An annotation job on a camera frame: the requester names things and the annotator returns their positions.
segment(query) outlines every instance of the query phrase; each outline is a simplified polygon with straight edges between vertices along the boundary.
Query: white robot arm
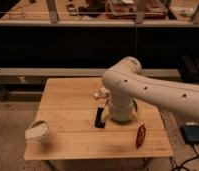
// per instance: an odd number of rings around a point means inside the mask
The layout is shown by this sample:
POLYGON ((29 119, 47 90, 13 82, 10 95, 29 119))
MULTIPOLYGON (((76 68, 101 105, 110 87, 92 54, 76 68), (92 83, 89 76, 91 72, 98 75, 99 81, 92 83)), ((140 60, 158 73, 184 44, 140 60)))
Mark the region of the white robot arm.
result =
POLYGON ((199 85, 146 78, 141 70, 136 58, 126 57, 103 74, 102 82, 110 91, 108 110, 114 120, 129 120, 133 98, 137 98, 199 122, 199 85))

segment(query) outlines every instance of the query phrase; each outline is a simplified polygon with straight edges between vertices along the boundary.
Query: black object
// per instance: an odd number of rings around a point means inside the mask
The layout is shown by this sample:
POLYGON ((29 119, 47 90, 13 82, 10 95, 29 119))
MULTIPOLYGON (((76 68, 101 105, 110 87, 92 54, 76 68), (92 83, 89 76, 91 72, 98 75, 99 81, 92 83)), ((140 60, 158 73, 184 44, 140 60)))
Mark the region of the black object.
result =
POLYGON ((20 0, 0 0, 0 18, 10 11, 20 0))
POLYGON ((178 70, 184 82, 199 82, 199 57, 183 55, 178 64, 178 70))
POLYGON ((36 0, 29 0, 29 2, 30 2, 31 4, 33 4, 33 3, 36 2, 36 0))
POLYGON ((97 115, 95 119, 95 127, 97 128, 105 128, 105 123, 101 122, 102 112, 104 108, 98 107, 97 108, 97 115))
POLYGON ((78 8, 80 15, 88 15, 90 17, 98 17, 102 12, 105 12, 105 3, 96 2, 90 4, 88 7, 79 7, 78 8))
POLYGON ((199 125, 184 125, 180 131, 186 144, 199 143, 199 125))

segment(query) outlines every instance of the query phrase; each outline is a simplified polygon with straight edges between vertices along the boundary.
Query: table top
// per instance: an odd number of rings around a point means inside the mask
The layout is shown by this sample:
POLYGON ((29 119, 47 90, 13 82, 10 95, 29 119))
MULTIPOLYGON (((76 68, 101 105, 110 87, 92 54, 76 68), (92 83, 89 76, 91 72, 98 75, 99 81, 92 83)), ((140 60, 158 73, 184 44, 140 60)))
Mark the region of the table top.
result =
POLYGON ((101 78, 57 78, 47 81, 35 120, 47 121, 50 143, 27 144, 26 160, 102 159, 165 157, 173 155, 159 111, 136 100, 137 120, 120 125, 107 120, 104 129, 95 128, 98 106, 93 94, 102 87, 101 78), (136 149, 139 126, 145 124, 146 137, 136 149))

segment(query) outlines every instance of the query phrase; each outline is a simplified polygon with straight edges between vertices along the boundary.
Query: floor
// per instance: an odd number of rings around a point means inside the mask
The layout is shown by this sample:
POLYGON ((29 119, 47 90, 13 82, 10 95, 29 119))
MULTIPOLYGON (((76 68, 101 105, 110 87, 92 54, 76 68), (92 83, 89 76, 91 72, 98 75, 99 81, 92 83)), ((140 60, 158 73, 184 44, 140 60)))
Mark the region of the floor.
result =
MULTIPOLYGON (((0 171, 50 171, 43 162, 25 161, 26 147, 24 132, 34 120, 41 99, 40 91, 14 92, 7 98, 0 91, 0 171)), ((173 158, 177 163, 194 156, 190 146, 186 146, 178 131, 173 115, 160 110, 165 127, 174 151, 173 158)), ((169 171, 169 158, 151 160, 145 169, 137 169, 143 164, 141 159, 110 159, 110 160, 70 160, 53 161, 59 170, 65 171, 169 171)), ((199 159, 186 164, 186 167, 199 171, 199 159)))

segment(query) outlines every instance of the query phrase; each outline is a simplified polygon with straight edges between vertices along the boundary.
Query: red oval object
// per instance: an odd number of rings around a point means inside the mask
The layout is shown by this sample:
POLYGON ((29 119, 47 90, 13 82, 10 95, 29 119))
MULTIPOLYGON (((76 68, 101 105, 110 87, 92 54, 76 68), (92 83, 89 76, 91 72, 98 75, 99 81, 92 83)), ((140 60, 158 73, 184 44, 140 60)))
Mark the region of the red oval object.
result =
POLYGON ((136 136, 136 148, 139 148, 142 146, 145 140, 145 133, 146 133, 146 128, 143 125, 141 125, 137 131, 137 136, 136 136))

